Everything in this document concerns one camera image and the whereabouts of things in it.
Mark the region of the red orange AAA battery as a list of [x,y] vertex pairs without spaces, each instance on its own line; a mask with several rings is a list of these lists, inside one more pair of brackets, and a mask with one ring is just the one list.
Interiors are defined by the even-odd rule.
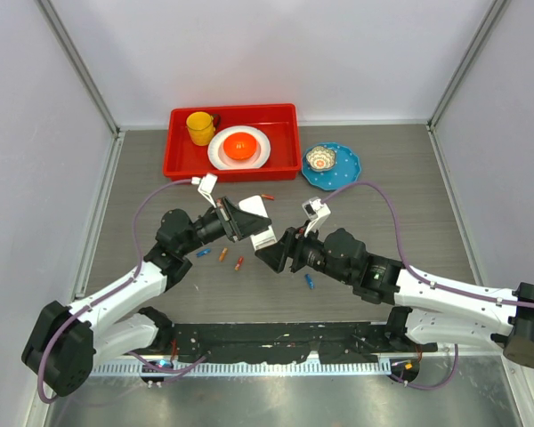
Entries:
[[236,264],[235,264],[234,270],[235,270],[235,271],[239,271],[240,268],[241,268],[241,266],[242,266],[242,264],[243,264],[243,262],[244,262],[244,257],[243,257],[243,256],[240,256],[240,257],[238,258]]

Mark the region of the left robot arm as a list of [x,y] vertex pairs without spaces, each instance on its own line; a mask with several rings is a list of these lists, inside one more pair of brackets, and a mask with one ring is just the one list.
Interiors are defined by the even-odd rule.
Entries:
[[238,204],[221,197],[195,220],[182,209],[166,212],[155,245],[134,269],[69,306],[53,301],[42,308],[21,353],[22,363],[66,397],[107,360],[137,349],[165,353],[172,342],[172,323],[142,303],[183,280],[192,266],[188,254],[220,238],[257,243],[261,234],[273,232],[259,196]]

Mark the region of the white red remote control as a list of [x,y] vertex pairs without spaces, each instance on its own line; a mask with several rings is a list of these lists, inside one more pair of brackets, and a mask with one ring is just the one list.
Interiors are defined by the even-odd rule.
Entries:
[[271,222],[269,222],[270,217],[261,196],[255,195],[241,200],[239,209],[246,214],[254,216],[250,240],[255,251],[277,242],[274,229]]

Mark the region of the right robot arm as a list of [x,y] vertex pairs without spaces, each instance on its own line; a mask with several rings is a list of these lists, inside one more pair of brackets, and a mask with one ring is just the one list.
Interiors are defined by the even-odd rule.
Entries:
[[324,240],[305,229],[289,228],[282,238],[265,231],[252,245],[277,273],[309,267],[350,286],[365,302],[392,305],[384,329],[392,350],[438,342],[498,348],[508,360],[534,369],[532,284],[494,288],[434,276],[369,253],[343,228]]

